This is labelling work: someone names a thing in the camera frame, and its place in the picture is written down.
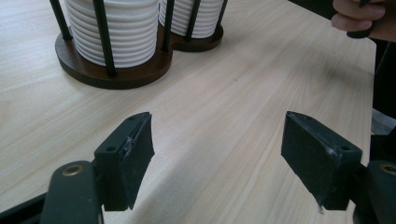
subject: light wood tabletop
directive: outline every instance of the light wood tabletop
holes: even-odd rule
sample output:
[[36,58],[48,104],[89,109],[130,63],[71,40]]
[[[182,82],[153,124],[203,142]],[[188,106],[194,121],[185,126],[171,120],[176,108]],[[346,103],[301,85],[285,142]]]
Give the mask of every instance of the light wood tabletop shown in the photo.
[[47,191],[58,167],[91,161],[124,119],[148,111],[156,154],[134,210],[105,213],[105,223],[352,223],[352,203],[319,213],[280,146],[290,110],[368,161],[375,44],[286,0],[230,0],[222,26],[217,48],[175,51],[159,80],[110,91],[62,69],[49,1],[2,0],[0,212]]

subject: stacked paper cups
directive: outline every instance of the stacked paper cups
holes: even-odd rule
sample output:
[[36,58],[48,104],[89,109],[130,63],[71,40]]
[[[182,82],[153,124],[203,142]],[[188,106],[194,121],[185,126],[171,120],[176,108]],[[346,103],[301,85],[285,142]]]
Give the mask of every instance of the stacked paper cups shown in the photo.
[[[185,36],[194,0],[175,0],[171,32]],[[159,21],[165,24],[167,0],[161,1]],[[201,0],[192,38],[207,38],[215,33],[223,0]]]
[[[65,3],[78,53],[105,66],[92,0]],[[116,68],[148,61],[156,48],[158,0],[105,0],[105,8]]]

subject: wooden base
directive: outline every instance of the wooden base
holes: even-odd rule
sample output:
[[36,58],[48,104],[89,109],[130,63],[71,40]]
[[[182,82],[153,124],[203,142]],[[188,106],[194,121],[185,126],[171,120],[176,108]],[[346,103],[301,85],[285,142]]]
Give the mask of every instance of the wooden base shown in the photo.
[[[222,27],[205,39],[193,39],[187,42],[183,36],[171,34],[171,49],[186,52],[202,52],[215,48],[223,36]],[[161,51],[163,41],[163,27],[159,25],[157,34],[157,48],[154,55],[146,63],[130,68],[117,68],[117,75],[111,77],[104,66],[91,63],[77,52],[74,40],[63,40],[59,35],[55,42],[55,50],[59,62],[68,75],[87,85],[111,89],[127,90],[141,86],[162,77],[169,69],[173,52]]]

